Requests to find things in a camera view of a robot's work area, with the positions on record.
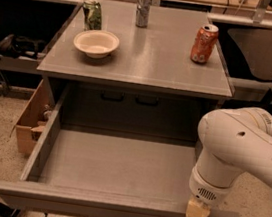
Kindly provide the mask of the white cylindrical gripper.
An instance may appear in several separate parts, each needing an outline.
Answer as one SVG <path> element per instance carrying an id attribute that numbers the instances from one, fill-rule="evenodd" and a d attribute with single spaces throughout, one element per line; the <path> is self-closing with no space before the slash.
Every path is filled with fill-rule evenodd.
<path id="1" fill-rule="evenodd" d="M 189 187 L 193 196 L 187 203 L 185 217 L 209 217 L 211 211 L 209 206 L 221 204 L 232 190 L 231 187 L 217 188 L 212 186 L 199 174 L 197 168 L 193 167 L 189 180 Z"/>

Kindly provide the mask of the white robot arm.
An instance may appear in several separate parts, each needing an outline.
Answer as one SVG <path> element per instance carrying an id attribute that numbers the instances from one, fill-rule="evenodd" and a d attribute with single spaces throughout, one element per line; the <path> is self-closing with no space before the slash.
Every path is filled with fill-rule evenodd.
<path id="1" fill-rule="evenodd" d="M 190 175 L 185 217 L 209 217 L 244 172 L 272 188 L 272 115 L 265 109 L 210 111 L 197 132 L 202 151 Z"/>

